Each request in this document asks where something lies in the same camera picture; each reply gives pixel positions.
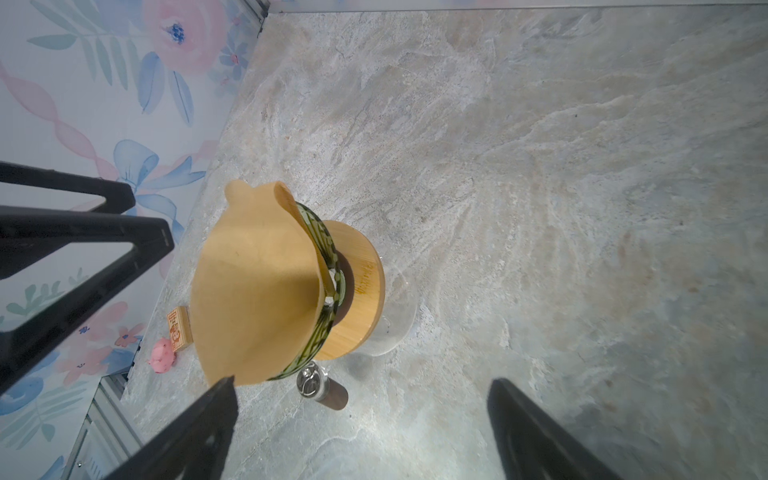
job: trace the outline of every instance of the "wall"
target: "wall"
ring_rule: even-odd
[[[234,0],[31,0],[0,6],[4,161],[131,185],[130,215],[178,243],[260,21]],[[1,185],[0,204],[85,210],[98,199]],[[14,329],[128,249],[70,245],[0,282]],[[0,397],[7,478],[58,478],[104,374],[130,366],[169,255]]]

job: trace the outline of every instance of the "gray stone surface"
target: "gray stone surface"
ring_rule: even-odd
[[[224,478],[501,478],[492,378],[625,478],[768,476],[768,8],[270,15],[124,397],[147,436],[206,390],[144,362],[223,186],[284,180],[413,279],[411,333],[238,389]]]

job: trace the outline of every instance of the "pink toy pig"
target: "pink toy pig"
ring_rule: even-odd
[[[165,373],[176,362],[176,354],[170,346],[170,340],[161,338],[154,344],[149,363],[155,373]]]

